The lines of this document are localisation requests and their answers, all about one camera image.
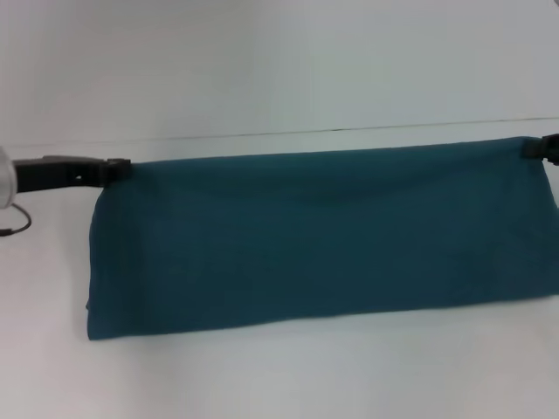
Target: towel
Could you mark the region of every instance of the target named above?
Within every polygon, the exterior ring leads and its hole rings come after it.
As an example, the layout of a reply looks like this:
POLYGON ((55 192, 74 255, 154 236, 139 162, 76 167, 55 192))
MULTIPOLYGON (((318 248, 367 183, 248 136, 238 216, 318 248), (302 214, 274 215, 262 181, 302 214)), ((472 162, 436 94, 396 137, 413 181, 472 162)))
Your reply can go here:
POLYGON ((134 164, 95 207, 89 338, 557 294, 526 140, 134 164))

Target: white background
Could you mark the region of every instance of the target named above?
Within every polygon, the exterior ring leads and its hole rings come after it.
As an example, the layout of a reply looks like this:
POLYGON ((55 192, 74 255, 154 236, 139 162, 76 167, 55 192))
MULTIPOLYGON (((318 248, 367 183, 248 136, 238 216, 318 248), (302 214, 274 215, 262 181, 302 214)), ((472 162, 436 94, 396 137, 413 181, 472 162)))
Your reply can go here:
MULTIPOLYGON (((0 144, 151 161, 552 134, 558 43, 553 0, 0 0, 0 144)), ((559 416, 555 298, 89 342, 98 193, 18 198, 1 417, 559 416)))

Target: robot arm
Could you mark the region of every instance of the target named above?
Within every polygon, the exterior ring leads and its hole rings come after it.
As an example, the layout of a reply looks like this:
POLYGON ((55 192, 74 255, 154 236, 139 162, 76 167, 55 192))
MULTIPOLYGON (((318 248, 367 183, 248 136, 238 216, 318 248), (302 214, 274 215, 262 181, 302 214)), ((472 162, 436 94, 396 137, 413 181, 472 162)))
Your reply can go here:
POLYGON ((0 209, 10 207, 21 192, 72 186, 106 188, 130 177, 131 168, 126 159, 46 156, 11 161, 0 147, 0 209))

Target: wire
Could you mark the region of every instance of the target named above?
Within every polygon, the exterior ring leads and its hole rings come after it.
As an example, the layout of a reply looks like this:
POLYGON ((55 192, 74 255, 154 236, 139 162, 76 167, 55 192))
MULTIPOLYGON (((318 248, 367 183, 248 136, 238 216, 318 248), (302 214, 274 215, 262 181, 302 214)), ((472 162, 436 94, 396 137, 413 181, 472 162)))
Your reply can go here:
POLYGON ((20 227, 19 229, 0 229, 0 237, 13 236, 14 234, 21 233, 22 231, 26 231, 31 227, 32 224, 31 214, 27 212, 27 210, 24 207, 17 205, 16 203, 13 203, 11 206, 25 216, 25 218, 27 219, 27 224, 24 225, 23 227, 20 227))

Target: teal cloth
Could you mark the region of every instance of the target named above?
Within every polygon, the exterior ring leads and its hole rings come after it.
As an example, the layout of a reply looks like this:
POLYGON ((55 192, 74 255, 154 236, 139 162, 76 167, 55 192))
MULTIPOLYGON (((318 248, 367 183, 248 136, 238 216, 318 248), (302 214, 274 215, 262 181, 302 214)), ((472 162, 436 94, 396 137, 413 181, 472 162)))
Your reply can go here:
POLYGON ((135 164, 95 207, 89 338, 556 294, 525 140, 135 164))

